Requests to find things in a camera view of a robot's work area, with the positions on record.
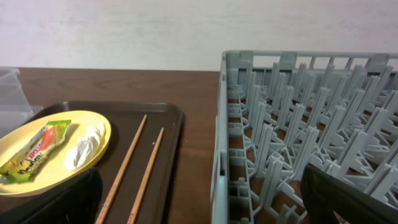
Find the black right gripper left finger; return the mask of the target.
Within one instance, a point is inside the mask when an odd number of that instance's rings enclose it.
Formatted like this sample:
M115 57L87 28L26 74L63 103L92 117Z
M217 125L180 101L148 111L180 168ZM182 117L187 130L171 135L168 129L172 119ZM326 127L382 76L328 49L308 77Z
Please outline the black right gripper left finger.
M90 168L1 214L1 224L94 223L102 191L99 170Z

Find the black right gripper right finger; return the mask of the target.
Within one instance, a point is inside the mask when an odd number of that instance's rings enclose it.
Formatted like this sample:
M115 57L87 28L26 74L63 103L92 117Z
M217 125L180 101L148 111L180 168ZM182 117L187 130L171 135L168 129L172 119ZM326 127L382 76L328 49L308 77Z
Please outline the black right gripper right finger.
M336 215L348 223L397 224L397 210L344 182L306 166L300 191L310 223L338 223Z

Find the white napkin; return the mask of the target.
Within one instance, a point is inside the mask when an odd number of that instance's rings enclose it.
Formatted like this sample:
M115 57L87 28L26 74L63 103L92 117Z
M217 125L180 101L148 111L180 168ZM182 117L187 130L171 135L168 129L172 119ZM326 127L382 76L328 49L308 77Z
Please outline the white napkin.
M85 129L85 135L68 151L64 167L66 170L77 170L91 160L99 148L106 130L103 122Z

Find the green orange snack wrapper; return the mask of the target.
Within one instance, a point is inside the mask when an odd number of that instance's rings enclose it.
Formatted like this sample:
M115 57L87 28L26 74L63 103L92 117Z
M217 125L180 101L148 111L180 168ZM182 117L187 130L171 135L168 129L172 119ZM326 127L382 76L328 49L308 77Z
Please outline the green orange snack wrapper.
M70 119L47 122L1 167L1 177L6 183L29 181L49 154L65 141L71 123Z

